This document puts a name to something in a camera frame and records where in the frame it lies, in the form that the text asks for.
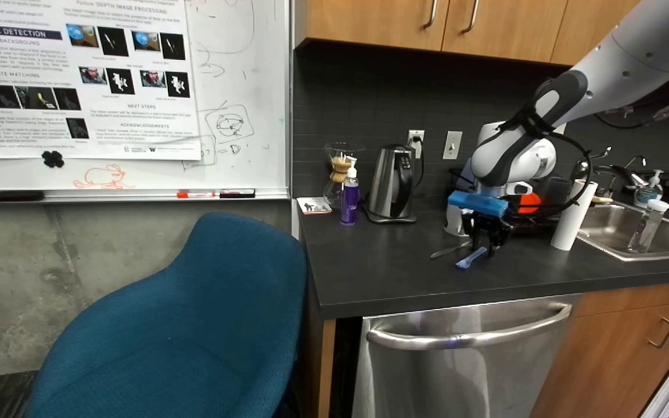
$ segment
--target electric kettle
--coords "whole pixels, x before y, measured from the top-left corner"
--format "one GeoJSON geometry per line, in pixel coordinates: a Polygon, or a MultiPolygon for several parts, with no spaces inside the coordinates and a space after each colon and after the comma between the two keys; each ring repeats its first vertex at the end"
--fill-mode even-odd
{"type": "Polygon", "coordinates": [[[386,145],[380,152],[367,218],[375,223],[413,223],[410,211],[413,164],[410,145],[386,145]]]}

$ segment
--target sink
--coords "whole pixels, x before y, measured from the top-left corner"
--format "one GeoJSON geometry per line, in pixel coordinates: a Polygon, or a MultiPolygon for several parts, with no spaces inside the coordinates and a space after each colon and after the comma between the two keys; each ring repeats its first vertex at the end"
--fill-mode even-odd
{"type": "Polygon", "coordinates": [[[669,218],[661,223],[649,253],[628,250],[633,233],[642,229],[642,215],[642,208],[628,204],[591,207],[578,239],[623,261],[669,259],[669,218]]]}

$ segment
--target purple bottle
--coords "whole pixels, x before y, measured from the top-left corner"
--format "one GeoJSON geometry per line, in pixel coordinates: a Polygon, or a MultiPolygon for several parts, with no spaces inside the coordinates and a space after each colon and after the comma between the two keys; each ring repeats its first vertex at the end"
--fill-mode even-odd
{"type": "Polygon", "coordinates": [[[340,197],[341,197],[340,219],[341,223],[356,223],[357,219],[357,201],[361,201],[356,158],[349,166],[349,175],[341,180],[341,195],[340,197]]]}

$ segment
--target poster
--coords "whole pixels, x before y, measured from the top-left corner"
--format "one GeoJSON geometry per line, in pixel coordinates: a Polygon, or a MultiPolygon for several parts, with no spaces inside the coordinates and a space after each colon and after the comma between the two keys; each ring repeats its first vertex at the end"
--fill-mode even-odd
{"type": "Polygon", "coordinates": [[[0,158],[198,160],[184,0],[0,0],[0,158]]]}

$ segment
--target whiteboard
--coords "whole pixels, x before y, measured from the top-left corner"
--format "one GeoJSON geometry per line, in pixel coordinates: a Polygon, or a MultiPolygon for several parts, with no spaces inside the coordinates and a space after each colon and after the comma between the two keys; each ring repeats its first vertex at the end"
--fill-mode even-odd
{"type": "Polygon", "coordinates": [[[65,158],[46,166],[10,158],[0,160],[0,190],[46,190],[54,201],[213,200],[220,190],[288,197],[288,15],[284,0],[187,0],[201,160],[65,158]]]}

